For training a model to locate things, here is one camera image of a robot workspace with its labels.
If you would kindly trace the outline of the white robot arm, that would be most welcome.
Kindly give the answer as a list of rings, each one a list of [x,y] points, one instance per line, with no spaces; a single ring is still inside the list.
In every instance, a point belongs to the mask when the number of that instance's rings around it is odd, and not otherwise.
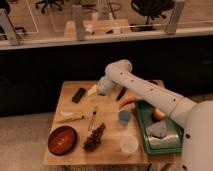
[[[213,101],[194,102],[131,71],[132,64],[126,59],[108,64],[105,75],[89,89],[88,95],[111,93],[117,84],[135,92],[184,129],[182,171],[213,171]]]

